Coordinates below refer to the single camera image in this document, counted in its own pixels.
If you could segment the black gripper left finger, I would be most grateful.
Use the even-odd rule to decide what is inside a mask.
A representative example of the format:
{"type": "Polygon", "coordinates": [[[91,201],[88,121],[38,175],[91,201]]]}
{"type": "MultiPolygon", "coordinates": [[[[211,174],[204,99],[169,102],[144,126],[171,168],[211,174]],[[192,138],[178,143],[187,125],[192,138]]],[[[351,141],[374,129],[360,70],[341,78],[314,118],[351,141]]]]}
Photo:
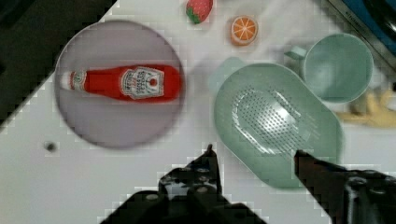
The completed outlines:
{"type": "Polygon", "coordinates": [[[100,224],[267,224],[242,203],[222,195],[212,146],[184,167],[162,176],[156,190],[142,190],[100,224]]]}

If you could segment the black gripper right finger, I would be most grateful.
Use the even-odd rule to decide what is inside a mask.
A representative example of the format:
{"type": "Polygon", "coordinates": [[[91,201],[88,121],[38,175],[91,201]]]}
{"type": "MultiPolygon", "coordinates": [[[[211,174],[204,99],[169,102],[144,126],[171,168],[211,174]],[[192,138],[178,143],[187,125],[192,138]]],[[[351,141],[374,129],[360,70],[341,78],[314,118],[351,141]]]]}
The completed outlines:
{"type": "Polygon", "coordinates": [[[376,170],[348,170],[298,150],[294,173],[332,224],[396,224],[395,178],[376,170]]]}

